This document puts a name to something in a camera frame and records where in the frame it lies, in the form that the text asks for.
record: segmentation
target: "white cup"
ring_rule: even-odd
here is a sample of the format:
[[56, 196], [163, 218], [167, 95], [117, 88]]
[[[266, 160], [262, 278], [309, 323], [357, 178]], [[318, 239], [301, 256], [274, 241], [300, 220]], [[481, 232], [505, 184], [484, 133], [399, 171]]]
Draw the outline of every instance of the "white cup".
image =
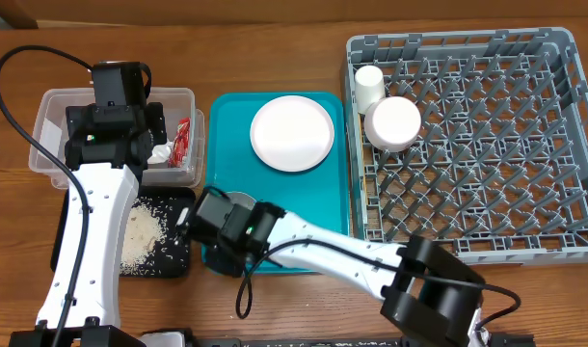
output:
[[364, 66], [354, 75], [356, 98], [359, 113], [364, 115], [367, 109], [386, 96], [384, 89], [384, 73], [379, 67]]
[[420, 111], [413, 102], [391, 96], [369, 107], [364, 117], [364, 133], [375, 148], [399, 152], [416, 140], [421, 123]]

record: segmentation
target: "blue tray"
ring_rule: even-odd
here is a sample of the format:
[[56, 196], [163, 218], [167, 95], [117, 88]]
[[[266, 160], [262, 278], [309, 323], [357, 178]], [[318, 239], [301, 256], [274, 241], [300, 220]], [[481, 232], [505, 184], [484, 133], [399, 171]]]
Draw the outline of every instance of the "blue tray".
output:
[[[299, 95], [319, 103], [331, 116], [334, 143], [317, 167], [303, 173], [272, 169], [255, 155], [250, 129], [255, 113], [270, 100]], [[345, 120], [341, 101], [331, 93], [228, 93], [210, 110], [206, 184], [226, 192], [244, 192], [295, 212], [319, 227], [350, 234], [350, 196], [346, 157]], [[258, 273], [294, 274], [306, 270], [286, 269], [263, 263]]]

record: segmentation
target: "clear plastic bin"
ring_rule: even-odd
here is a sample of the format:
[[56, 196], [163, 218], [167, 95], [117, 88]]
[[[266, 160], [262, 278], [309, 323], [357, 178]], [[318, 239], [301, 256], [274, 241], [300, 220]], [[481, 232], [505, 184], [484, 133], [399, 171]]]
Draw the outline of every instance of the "clear plastic bin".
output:
[[[147, 102], [161, 102], [166, 118], [168, 140], [176, 136], [178, 122], [191, 118], [189, 149], [180, 168], [167, 168], [166, 164], [148, 165], [142, 176], [143, 185], [188, 186], [200, 183], [204, 157], [204, 114], [196, 110], [194, 94], [187, 88], [159, 88], [150, 90]], [[43, 95], [33, 137], [59, 159], [65, 162], [65, 143], [69, 139], [65, 109], [67, 106], [85, 106], [94, 103], [92, 88], [55, 89]], [[31, 146], [28, 167], [52, 177], [52, 185], [66, 189], [67, 177], [47, 158]]]

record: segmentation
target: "dish rack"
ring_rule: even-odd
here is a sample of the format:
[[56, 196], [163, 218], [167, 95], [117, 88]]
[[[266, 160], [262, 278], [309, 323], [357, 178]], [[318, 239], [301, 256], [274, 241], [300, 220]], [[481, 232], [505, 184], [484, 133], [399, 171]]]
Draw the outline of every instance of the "dish rack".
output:
[[[364, 136], [366, 65], [420, 110], [404, 152]], [[358, 237], [419, 234], [468, 264], [588, 262], [588, 86], [569, 31], [356, 36], [345, 90]]]

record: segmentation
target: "wooden tabletop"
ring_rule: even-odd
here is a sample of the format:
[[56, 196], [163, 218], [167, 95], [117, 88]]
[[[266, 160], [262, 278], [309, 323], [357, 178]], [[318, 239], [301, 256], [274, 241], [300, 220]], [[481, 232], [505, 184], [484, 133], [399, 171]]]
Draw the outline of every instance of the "wooden tabletop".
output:
[[[0, 31], [0, 57], [32, 43], [89, 63], [140, 60], [150, 66], [153, 86], [190, 88], [208, 115], [223, 93], [329, 91], [341, 96], [339, 70], [345, 43], [354, 35], [543, 26], [573, 32], [588, 80], [588, 18]], [[6, 65], [2, 92], [30, 133], [45, 91], [87, 87], [88, 81], [86, 70], [73, 63], [46, 53], [23, 53]], [[32, 329], [52, 280], [48, 265], [63, 192], [28, 169], [28, 152], [28, 144], [0, 113], [0, 346], [7, 345], [11, 332]], [[191, 327], [201, 337], [246, 339], [400, 335], [379, 314], [379, 303], [337, 280], [314, 275], [258, 276], [252, 314], [238, 320], [234, 300], [240, 280], [212, 274], [198, 252], [193, 258], [186, 279], [120, 280], [123, 330], [140, 334]], [[490, 324], [491, 331], [535, 334], [539, 346], [588, 346], [588, 264], [476, 270], [523, 299], [522, 309]], [[509, 304], [486, 294], [484, 312]]]

